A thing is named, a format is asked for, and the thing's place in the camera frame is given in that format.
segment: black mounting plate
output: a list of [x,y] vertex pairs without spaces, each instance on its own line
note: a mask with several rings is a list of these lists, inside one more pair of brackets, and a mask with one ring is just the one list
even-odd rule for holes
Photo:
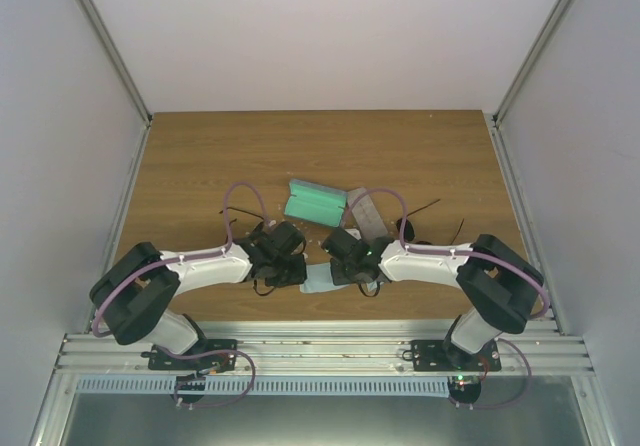
[[410,360],[413,363],[414,371],[469,371],[469,372],[483,372],[484,364],[480,361],[480,357],[484,358],[489,365],[489,371],[500,371],[502,364],[500,363],[500,356],[494,353],[498,352],[498,346],[495,341],[489,341],[475,355],[477,361],[471,361],[463,370],[455,368],[447,359],[447,355],[443,349],[443,340],[440,339],[414,339],[411,341],[411,350],[405,351],[411,353]]
[[[204,347],[199,348],[203,351],[214,351],[216,349],[238,349],[238,341],[235,339],[207,339]],[[219,365],[216,369],[218,373],[233,371],[236,366],[236,356],[226,358],[225,355],[212,355],[199,359],[175,359],[168,356],[164,351],[159,350],[155,346],[151,348],[151,353],[143,353],[143,357],[149,358],[148,368],[151,371],[184,371],[196,370],[200,371]]]

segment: metal frame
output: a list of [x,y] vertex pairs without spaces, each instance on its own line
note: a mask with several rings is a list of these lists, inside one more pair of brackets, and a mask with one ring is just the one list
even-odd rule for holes
[[[450,372],[414,372],[402,359],[413,339],[443,339],[450,320],[411,321],[282,321],[202,323],[208,337],[238,340],[265,376],[449,376]],[[531,321],[523,334],[510,336],[527,355],[536,375],[593,375],[582,338],[563,336],[553,320]],[[140,353],[150,343],[120,346],[90,334],[66,337],[57,374],[158,374],[147,369]],[[522,376],[527,371],[517,353],[499,343],[503,369],[495,376]],[[236,358],[225,376],[246,376],[249,366]]]
[[[105,274],[109,270],[109,268],[111,268],[111,265],[113,264],[113,261],[115,259],[116,251],[118,249],[118,243],[120,242],[120,235],[122,234],[124,222],[127,218],[127,211],[129,210],[129,203],[131,202],[133,189],[136,184],[136,179],[138,178],[140,165],[142,164],[142,157],[147,146],[147,140],[149,139],[150,128],[151,124],[147,125],[140,131],[138,145],[131,159],[131,165],[127,173],[124,190],[122,192],[122,195],[120,196],[120,202],[118,203],[116,215],[113,223],[111,224],[109,238],[107,239],[107,243],[105,245],[104,254],[102,257],[102,270],[100,275]],[[91,320],[93,319],[94,313],[95,307],[93,306],[91,301],[87,301],[86,312],[83,316],[83,322],[81,323],[85,325],[85,333],[88,333],[91,330]]]
[[504,96],[502,102],[500,103],[500,106],[498,106],[498,110],[493,116],[493,119],[498,128],[501,126],[502,120],[504,119],[505,115],[507,114],[507,111],[513,104],[513,101],[518,95],[520,88],[526,81],[527,77],[529,76],[529,73],[531,72],[535,64],[538,62],[538,59],[540,58],[542,51],[547,46],[547,44],[549,44],[549,41],[552,38],[553,33],[555,33],[558,25],[562,21],[562,18],[564,18],[564,16],[566,15],[572,3],[573,3],[573,0],[557,0],[556,3],[553,5],[553,8],[551,9],[549,16],[547,16],[547,19],[545,20],[545,23],[542,26],[542,29],[540,30],[540,32],[538,33],[538,36],[533,42],[531,49],[529,49],[529,52],[527,53],[527,56],[525,57],[524,62],[522,63],[522,66],[520,66],[520,69],[518,70],[516,77],[513,79],[511,86],[509,86],[509,89],[507,90],[507,94]]
[[122,56],[120,56],[120,53],[118,52],[118,48],[113,42],[113,39],[111,38],[111,35],[107,30],[107,27],[104,25],[104,22],[100,17],[100,13],[98,12],[98,8],[96,8],[96,5],[94,4],[93,0],[77,0],[77,1],[78,1],[78,5],[80,6],[80,9],[84,11],[85,15],[87,16],[87,19],[89,20],[89,23],[93,27],[93,30],[96,33],[96,36],[98,37],[98,40],[100,41],[100,44],[102,45],[105,54],[111,61],[111,64],[115,68],[116,73],[118,74],[118,76],[120,77],[120,80],[122,81],[122,84],[127,90],[127,93],[129,94],[129,98],[131,99],[131,102],[134,104],[134,106],[138,110],[138,113],[140,114],[142,119],[147,123],[147,125],[149,125],[151,123],[151,113],[149,112],[149,109],[147,109],[146,105],[144,104],[144,100],[140,95],[140,91],[138,90],[138,87],[133,82],[133,78],[131,77],[131,74],[129,74],[129,70],[127,69],[127,66],[122,60]]
[[529,261],[545,276],[545,286],[551,296],[551,308],[547,312],[547,317],[555,319],[559,331],[564,332],[563,318],[565,315],[562,304],[558,300],[554,286],[555,283],[547,267],[547,261],[540,246],[538,246],[540,241],[531,219],[531,214],[529,213],[530,210],[527,206],[526,197],[520,183],[520,175],[517,173],[515,164],[511,160],[509,147],[502,135],[502,131],[496,126],[495,121],[490,115],[485,115],[485,122],[489,129],[489,136],[493,143],[493,149],[496,152],[496,158],[502,171],[502,178],[504,179],[507,193],[509,193],[509,199],[511,200],[511,206],[516,217],[516,222],[518,223],[518,229],[522,236],[525,251],[527,252]]
[[[573,0],[558,0],[542,31],[536,38],[522,67],[509,88],[496,114],[487,125],[496,156],[504,176],[525,248],[533,264],[546,271],[544,258],[538,247],[526,201],[520,188],[517,172],[510,160],[507,144],[499,126],[507,110],[526,80],[541,51],[549,42]],[[150,125],[151,116],[135,86],[118,50],[109,35],[92,0],[78,0],[85,11],[105,53],[114,65],[138,112]],[[112,234],[105,250],[105,270],[111,265],[119,240],[128,204],[149,131],[140,140],[132,163],[125,192],[122,196]],[[558,328],[556,320],[563,316],[555,301],[553,282],[550,292],[554,299],[554,314],[531,321],[525,332],[508,336],[527,355],[536,375],[570,376],[576,399],[583,415],[592,445],[614,445],[610,418],[603,408],[601,392],[582,338],[567,336]],[[411,380],[420,377],[437,378],[447,372],[416,373],[410,363],[401,358],[412,339],[441,339],[450,320],[429,321],[340,321],[340,322],[211,322],[202,327],[210,337],[232,337],[239,341],[239,349],[255,360],[261,375],[267,379],[286,377],[302,380],[309,377],[331,378],[388,378]],[[65,427],[73,412],[77,385],[87,375],[112,375],[123,378],[152,378],[156,371],[147,369],[147,361],[140,352],[150,344],[136,343],[122,347],[113,339],[97,339],[90,334],[68,335],[61,347],[41,413],[34,430],[32,445],[59,446]],[[503,370],[498,376],[523,376],[526,368],[508,346],[499,344]],[[229,380],[242,380],[249,374],[248,364],[237,358],[237,367],[228,374]]]
[[595,376],[573,377],[571,381],[591,446],[615,446],[618,444],[598,378]]

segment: black joint housing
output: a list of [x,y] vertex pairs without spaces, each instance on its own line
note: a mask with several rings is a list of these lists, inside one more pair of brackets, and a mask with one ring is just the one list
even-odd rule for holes
[[393,242],[387,236],[373,240],[371,244],[356,239],[343,228],[335,228],[322,243],[332,259],[333,284],[372,283],[380,276],[380,261],[386,247]]
[[[543,285],[542,274],[495,236],[481,234],[472,247],[502,259]],[[492,277],[489,272],[493,270],[496,274]],[[509,334],[524,331],[538,299],[537,291],[527,281],[491,261],[473,257],[458,268],[456,280],[489,325]]]
[[302,253],[293,252],[304,243],[304,235],[293,224],[282,221],[273,231],[261,225],[237,244],[249,255],[250,279],[264,279],[267,286],[284,287],[304,283],[307,267]]
[[[91,301],[99,308],[128,276],[159,260],[160,252],[151,243],[135,245],[91,288]],[[132,344],[149,334],[180,285],[178,274],[165,266],[155,268],[139,279],[147,281],[147,285],[143,288],[132,282],[115,297],[104,313],[104,321],[118,344]]]

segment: vent grille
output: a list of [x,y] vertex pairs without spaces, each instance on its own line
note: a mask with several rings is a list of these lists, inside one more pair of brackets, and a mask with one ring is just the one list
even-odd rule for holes
[[[238,394],[247,387],[246,376],[206,378],[204,391],[184,394]],[[170,394],[175,377],[170,375],[83,375],[76,392],[101,394]],[[362,378],[262,376],[256,378],[252,395],[263,396],[449,396],[446,378]]]

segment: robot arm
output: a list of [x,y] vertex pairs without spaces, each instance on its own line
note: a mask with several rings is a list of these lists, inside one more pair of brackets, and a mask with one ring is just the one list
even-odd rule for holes
[[538,284],[543,282],[542,275],[517,253],[485,234],[474,243],[409,249],[387,237],[368,244],[336,228],[323,248],[332,256],[336,285],[418,280],[461,289],[473,308],[456,319],[443,344],[447,359],[458,370],[477,363],[475,355],[503,332],[521,333],[538,296],[522,277],[474,255],[508,263]]
[[145,340],[174,354],[206,351],[206,338],[188,317],[167,309],[177,295],[220,283],[264,279],[267,286],[284,287],[306,280],[302,254],[294,251],[304,236],[289,222],[265,232],[260,224],[248,237],[228,248],[191,252],[158,251],[151,243],[134,246],[92,288],[90,298],[103,307],[116,288],[148,265],[141,274],[113,297],[103,319],[119,344]]

